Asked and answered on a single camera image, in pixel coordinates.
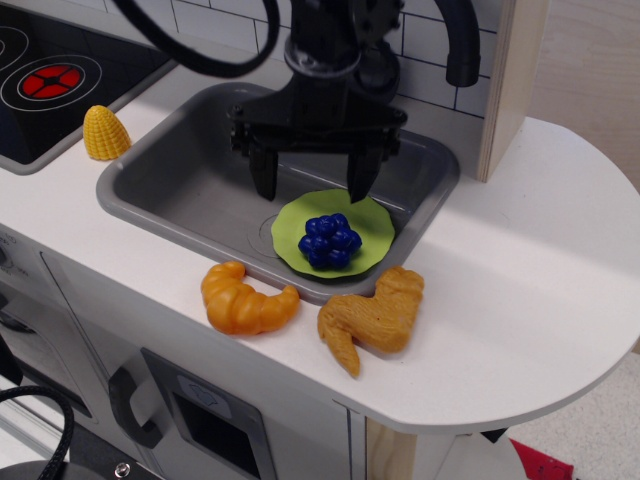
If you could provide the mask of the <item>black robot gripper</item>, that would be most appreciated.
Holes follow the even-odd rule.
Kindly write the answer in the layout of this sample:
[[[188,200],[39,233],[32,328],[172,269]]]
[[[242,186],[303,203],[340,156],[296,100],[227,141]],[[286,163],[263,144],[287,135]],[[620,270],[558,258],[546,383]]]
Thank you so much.
[[[291,80],[229,110],[233,150],[249,157],[257,193],[276,196],[278,153],[348,155],[351,203],[366,198],[398,152],[404,112],[390,106],[399,67],[384,42],[399,1],[294,1],[284,59]]]

